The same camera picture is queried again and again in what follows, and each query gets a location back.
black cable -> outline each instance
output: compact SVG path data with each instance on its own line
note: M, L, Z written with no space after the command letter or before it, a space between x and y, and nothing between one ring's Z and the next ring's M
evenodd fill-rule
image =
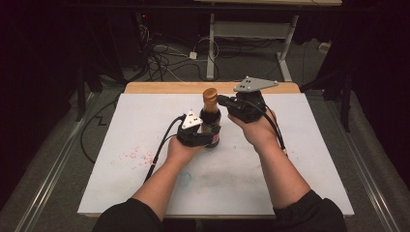
M80 146L81 146L81 150L82 150L82 153L84 154L85 158L87 158L87 159L88 159L89 161L91 161L93 164L96 163L96 162L95 162L94 160L92 160L92 159L90 158L90 156L88 156L87 152L85 151L85 147L84 147L84 143L83 143L83 141L82 141L82 137L83 137L83 135L84 135L84 133L85 133L85 130L86 130L87 127L90 125L91 121L93 121L93 119L94 119L95 117L97 117L97 115L99 115L103 110L105 110L107 107L109 107L109 106L112 105L112 104L114 104L114 108L117 107L117 102L118 102L118 99L120 98L121 94L122 94L122 93L118 94L118 95L115 97L114 101L109 102L109 103L106 104L103 108L101 108L96 114L94 114L93 117L91 117L90 120L88 120L88 122L85 124L84 128L82 129L81 135L80 135L80 137L79 137L79 143L80 143Z
M189 66L189 65L195 66L196 69L198 70L198 77L199 77L199 79L204 80L204 79L202 79L202 77L201 77L201 70L200 70L199 66L196 65L196 64L185 64L185 65L179 66L179 67L177 67L177 68L171 70L171 72L174 72L174 71L176 71L176 70L178 70L178 69L183 68L184 66Z
M168 67L169 66L169 59L164 55L160 55L160 54L157 54L157 55L160 56L160 58L161 58L160 60L161 60L162 63L164 63L164 66Z
M162 52L161 54L169 55L169 56L187 57L187 55L185 55L185 54L178 54L178 53L166 53L166 52Z
M145 81L149 81L149 80L152 80L152 76L153 76L153 74L151 73L151 66L148 64L148 75L150 76L150 78L148 78L147 80L145 80Z
M181 120L183 117L184 117L184 116L180 116L180 117L174 119L174 121L172 121L172 123L169 125L168 130L166 130L166 133L165 133L165 135L163 136L163 139L162 139L162 141L161 141L160 147L158 148L157 153L155 154L155 157L154 157L154 159L153 159L153 163L151 164L150 170L148 170L147 176L145 177L144 183L145 183L146 181L148 181L148 179L150 179L151 175L152 175L153 172L154 172L154 168L155 168L155 166L157 165L157 161L158 161L158 158L159 158L159 156L160 156L160 152L161 152L162 146L163 146L163 144L165 143L165 141L169 138L169 137L166 138L166 137L168 136L169 131L171 130L172 126L174 126L174 124L175 124L178 120Z
M148 64L145 64L144 67L142 67L141 71L135 74L133 77L128 79L128 82L132 82L137 80L138 78L142 77L146 72L148 71Z
M187 61L191 61L191 59L185 59L183 61L179 61L179 62L176 62L176 63L173 63L173 64L168 64L168 66L174 66L174 65L182 64L182 63L187 62Z
M268 76L267 79L269 79L269 74L270 74L270 73L273 73L275 70L277 70L277 69L280 67L280 64L281 64L283 61L284 61L284 60L278 61L278 64L277 64L270 72L268 72L268 73L266 74L266 76Z
M171 137L173 137L173 136L175 136L175 135L177 135L177 134L174 133L174 134L169 135L169 136L165 139L165 142L166 142L166 140L170 139Z
M157 64L158 64L158 69L159 69L159 71L160 71L160 79L161 79L161 81L163 81L161 60L160 60L157 56L154 56L154 59L155 59L155 61L156 61Z
M165 50L164 50L164 51L155 51L155 52L157 52L157 53L159 53L159 54L162 54L162 53L165 53L167 50L169 50L169 46L168 46L167 43L162 43L162 44L164 44Z
M280 138L281 138L282 143L283 143L283 137L282 137L282 135L281 135L281 131L280 131L280 128L279 128L279 125L278 125L277 117L276 117L276 115L274 114L274 111L273 111L267 104L265 104L265 106L269 109L269 111L271 112L272 116L274 117L275 125L276 125L276 128L278 129L278 134L280 134Z
M219 48L220 48L220 55L219 55L219 57L221 57L221 58L225 58L225 59L231 59L231 58L234 58L234 57L236 57L236 56L239 56L241 53L242 53L242 51L250 51L250 50L255 50L255 49L257 49L257 48L266 48L266 47L269 47L275 40L270 40L270 39L268 39L268 40L261 40L261 42L262 43L260 43L260 44L257 44L257 45L253 45L253 43L259 43L259 42L256 42L256 41L242 41L242 42L240 42L240 41L237 41L237 40L235 40L235 41L231 41L231 40L227 40L227 39L225 39L225 38L218 38L218 39L220 39L220 40L222 40L222 41L226 41L226 42L229 42L229 43L231 43L231 44L236 44L238 47L233 47L233 46L223 46L223 45L221 45L221 42L218 42L218 44L220 45L219 46ZM231 55L231 56L223 56L222 55L222 51L224 50L224 49L237 49L238 51L234 54L234 55Z

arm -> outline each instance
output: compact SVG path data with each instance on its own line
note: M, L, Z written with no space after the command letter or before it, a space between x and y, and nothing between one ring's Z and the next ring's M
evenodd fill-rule
M174 136L168 145L165 163L142 185L132 198L148 205L163 220L179 172L202 147L186 147Z
M273 119L269 110L267 114ZM245 124L232 115L228 117L242 128L247 141L259 155L265 182L275 208L286 208L310 191L308 183L279 147L268 120L262 117L257 122Z

person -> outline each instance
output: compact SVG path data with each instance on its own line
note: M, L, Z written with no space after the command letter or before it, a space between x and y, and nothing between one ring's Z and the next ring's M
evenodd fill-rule
M267 110L271 119L274 112ZM283 153L266 118L245 124L228 115L253 145L261 162L276 219L273 231L347 231L341 210L310 188ZM173 136L163 165L124 203L101 214L93 231L162 231L162 221L179 172L203 147L186 147Z

white board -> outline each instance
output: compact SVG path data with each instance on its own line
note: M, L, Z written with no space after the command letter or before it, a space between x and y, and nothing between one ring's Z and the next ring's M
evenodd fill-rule
M321 197L354 215L304 94L265 94L276 112L288 156ZM200 94L123 94L118 102L78 212L100 214L126 201L143 184L170 123L203 107ZM203 149L181 172L168 217L254 218L273 215L258 155L222 113L220 144ZM178 122L170 134L177 131ZM166 157L163 146L157 168Z

blue stain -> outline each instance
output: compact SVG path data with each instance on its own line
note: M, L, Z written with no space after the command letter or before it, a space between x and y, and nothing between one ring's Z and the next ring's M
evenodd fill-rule
M192 181L192 175L189 172L182 172L178 175L178 186L187 188Z

